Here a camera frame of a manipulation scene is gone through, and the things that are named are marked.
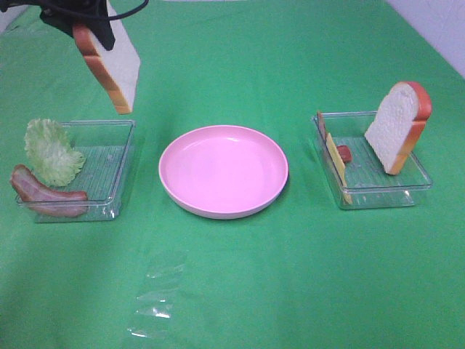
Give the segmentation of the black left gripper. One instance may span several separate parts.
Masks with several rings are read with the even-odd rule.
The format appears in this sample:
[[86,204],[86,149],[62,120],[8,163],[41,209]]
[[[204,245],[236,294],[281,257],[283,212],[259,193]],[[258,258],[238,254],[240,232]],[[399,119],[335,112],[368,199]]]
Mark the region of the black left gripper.
[[41,7],[40,19],[47,25],[73,37],[74,20],[86,20],[86,26],[106,50],[116,42],[104,1],[63,0],[37,1]]

